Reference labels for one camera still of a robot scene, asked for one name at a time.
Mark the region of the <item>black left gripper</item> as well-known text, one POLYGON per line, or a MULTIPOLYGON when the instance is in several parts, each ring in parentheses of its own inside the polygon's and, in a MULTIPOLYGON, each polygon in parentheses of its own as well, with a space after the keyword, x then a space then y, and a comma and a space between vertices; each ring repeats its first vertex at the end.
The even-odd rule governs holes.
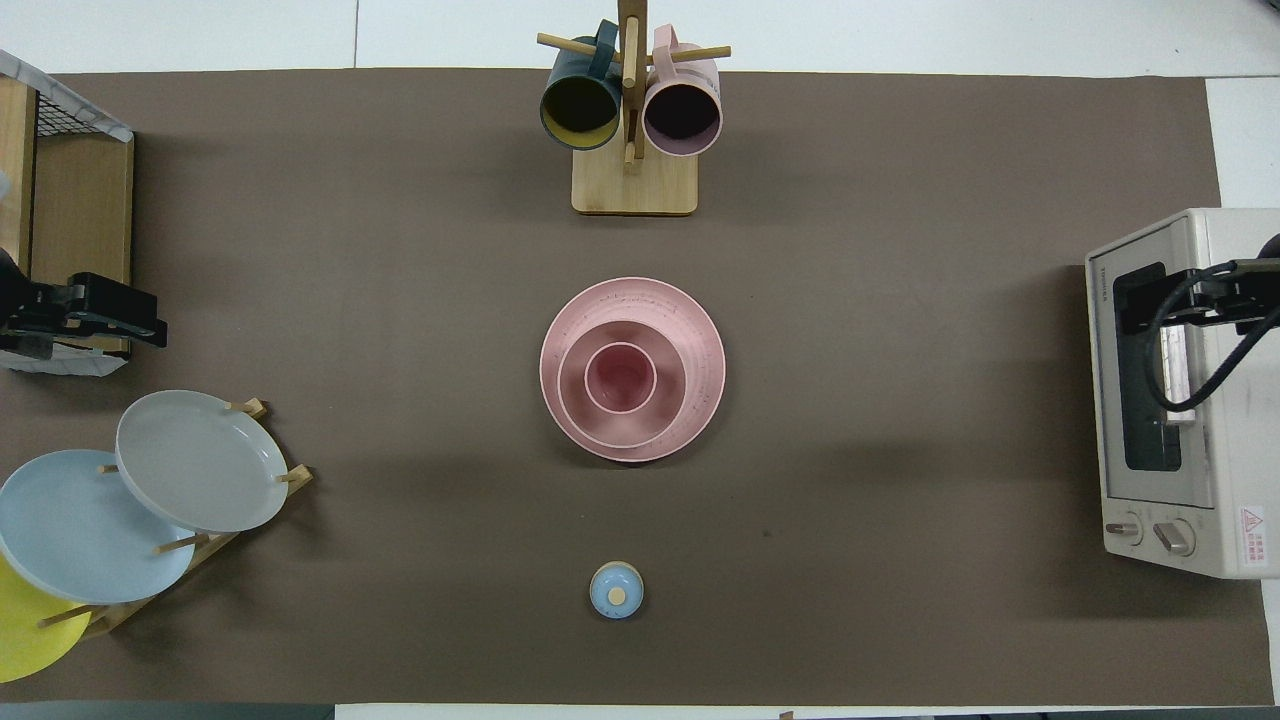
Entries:
POLYGON ((1 348, 22 357, 50 359, 63 341, 122 340, 166 348, 168 324, 157 322, 157 299, 90 272, 65 284, 31 281, 20 272, 1 279, 1 348))

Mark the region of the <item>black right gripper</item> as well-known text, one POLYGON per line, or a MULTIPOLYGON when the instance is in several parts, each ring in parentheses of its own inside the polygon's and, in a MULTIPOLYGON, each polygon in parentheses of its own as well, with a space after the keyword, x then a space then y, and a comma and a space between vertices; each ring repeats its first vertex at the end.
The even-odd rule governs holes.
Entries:
MULTIPOLYGON (((1194 270, 1146 265, 1115 279, 1115 324, 1121 336, 1146 333, 1165 299, 1194 270)), ((1192 325, 1256 324, 1279 306, 1279 260, 1239 259, 1199 269, 1192 325)))

